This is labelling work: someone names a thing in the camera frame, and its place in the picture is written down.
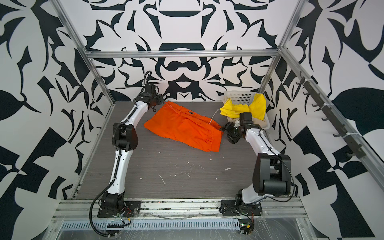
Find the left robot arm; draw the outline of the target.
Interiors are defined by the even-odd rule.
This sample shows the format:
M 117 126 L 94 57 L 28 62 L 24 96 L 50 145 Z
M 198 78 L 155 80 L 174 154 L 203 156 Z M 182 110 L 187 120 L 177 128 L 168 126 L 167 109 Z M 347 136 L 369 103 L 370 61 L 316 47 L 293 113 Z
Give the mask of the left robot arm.
M 162 105 L 164 98 L 158 87 L 147 83 L 134 99 L 134 105 L 127 116 L 113 126 L 112 145 L 115 148 L 115 163 L 110 183 L 99 196 L 101 211 L 121 212 L 124 205 L 125 179 L 133 151 L 137 148 L 139 138 L 136 127 L 149 109 Z

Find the aluminium cage frame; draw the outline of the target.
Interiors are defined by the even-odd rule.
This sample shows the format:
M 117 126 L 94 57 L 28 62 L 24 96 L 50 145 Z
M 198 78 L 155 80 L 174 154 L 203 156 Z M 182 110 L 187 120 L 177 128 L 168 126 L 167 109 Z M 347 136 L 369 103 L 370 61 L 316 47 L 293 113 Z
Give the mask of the aluminium cage frame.
M 83 46 L 79 34 L 76 32 L 74 24 L 71 22 L 68 13 L 65 11 L 63 4 L 60 1 L 52 1 L 54 10 L 64 27 L 69 31 L 71 38 L 80 51 L 81 56 L 85 60 L 88 68 L 96 77 L 98 84 L 107 94 L 111 104 L 115 103 L 107 85 L 101 78 L 101 75 L 96 70 L 95 65 L 91 62 L 92 59 L 109 59 L 109 58 L 185 58 L 185 57 L 273 57 L 274 60 L 270 64 L 264 80 L 262 81 L 260 91 L 266 89 L 266 86 L 271 79 L 272 71 L 275 70 L 280 59 L 284 59 L 289 67 L 294 71 L 295 75 L 300 79 L 300 72 L 307 79 L 312 79 L 309 73 L 298 63 L 292 53 L 286 48 L 288 36 L 293 32 L 294 26 L 298 23 L 300 14 L 304 9 L 306 1 L 298 1 L 295 6 L 293 15 L 289 20 L 288 28 L 284 33 L 283 40 L 277 49 L 273 50 L 183 50 L 183 51 L 87 51 Z M 366 167 L 373 179 L 377 182 L 380 188 L 384 187 L 384 163 L 379 155 L 375 153 L 368 142 L 358 133 L 358 141 L 363 145 L 366 156 L 361 158 L 362 164 Z

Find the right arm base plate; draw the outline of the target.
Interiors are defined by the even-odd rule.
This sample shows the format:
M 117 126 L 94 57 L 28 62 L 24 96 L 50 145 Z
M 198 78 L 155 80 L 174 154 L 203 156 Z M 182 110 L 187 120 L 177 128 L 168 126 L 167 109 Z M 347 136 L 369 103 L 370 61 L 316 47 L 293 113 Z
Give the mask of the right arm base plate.
M 234 216 L 243 216 L 243 217 L 252 217 L 252 216 L 261 216 L 262 215 L 261 204 L 257 205 L 236 205 L 235 200 L 221 200 L 221 205 L 219 207 L 219 212 L 224 217 L 234 217 Z

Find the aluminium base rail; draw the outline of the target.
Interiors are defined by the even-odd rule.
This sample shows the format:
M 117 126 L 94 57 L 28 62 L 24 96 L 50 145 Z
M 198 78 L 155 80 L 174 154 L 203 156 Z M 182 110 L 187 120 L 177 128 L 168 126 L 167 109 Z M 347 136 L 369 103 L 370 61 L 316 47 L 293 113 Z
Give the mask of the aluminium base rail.
M 219 212 L 222 199 L 128 199 L 127 201 L 141 201 L 140 213 L 135 214 L 130 219 L 155 219 L 155 220 L 175 220 L 175 219 L 208 219 L 208 218 L 230 218 L 224 217 Z M 256 218 L 306 218 L 307 212 L 299 198 L 285 200 L 284 203 L 265 199 L 261 201 L 263 209 L 261 216 Z M 127 219 L 118 214 L 118 217 L 102 218 L 103 220 Z

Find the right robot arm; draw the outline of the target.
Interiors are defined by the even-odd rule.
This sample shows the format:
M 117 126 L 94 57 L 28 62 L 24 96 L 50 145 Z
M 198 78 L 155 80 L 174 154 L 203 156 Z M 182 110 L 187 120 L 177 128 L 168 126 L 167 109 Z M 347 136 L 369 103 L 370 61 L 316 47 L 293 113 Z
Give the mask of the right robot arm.
M 277 151 L 267 139 L 262 127 L 241 121 L 239 126 L 228 122 L 220 128 L 230 143 L 236 144 L 245 139 L 256 154 L 256 163 L 249 187 L 239 190 L 236 205 L 256 205 L 265 199 L 284 203 L 279 197 L 293 197 L 294 178 L 291 171 L 292 161 L 287 155 Z

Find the orange shorts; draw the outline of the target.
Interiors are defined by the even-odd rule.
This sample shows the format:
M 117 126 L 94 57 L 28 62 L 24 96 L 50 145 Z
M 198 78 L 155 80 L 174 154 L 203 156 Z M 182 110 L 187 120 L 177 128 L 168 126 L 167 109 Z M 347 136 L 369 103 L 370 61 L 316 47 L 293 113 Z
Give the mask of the orange shorts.
M 216 121 L 173 102 L 166 102 L 144 127 L 160 137 L 204 152 L 218 152 L 223 136 Z

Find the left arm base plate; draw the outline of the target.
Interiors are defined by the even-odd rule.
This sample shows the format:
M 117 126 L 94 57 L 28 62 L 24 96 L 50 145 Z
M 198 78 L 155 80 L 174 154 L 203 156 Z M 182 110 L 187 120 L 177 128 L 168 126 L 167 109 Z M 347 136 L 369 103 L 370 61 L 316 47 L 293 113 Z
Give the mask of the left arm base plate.
M 102 201 L 97 214 L 98 218 L 112 218 L 118 217 L 120 214 L 123 218 L 133 217 L 135 214 L 140 213 L 141 201 L 124 201 L 115 203 L 105 203 Z

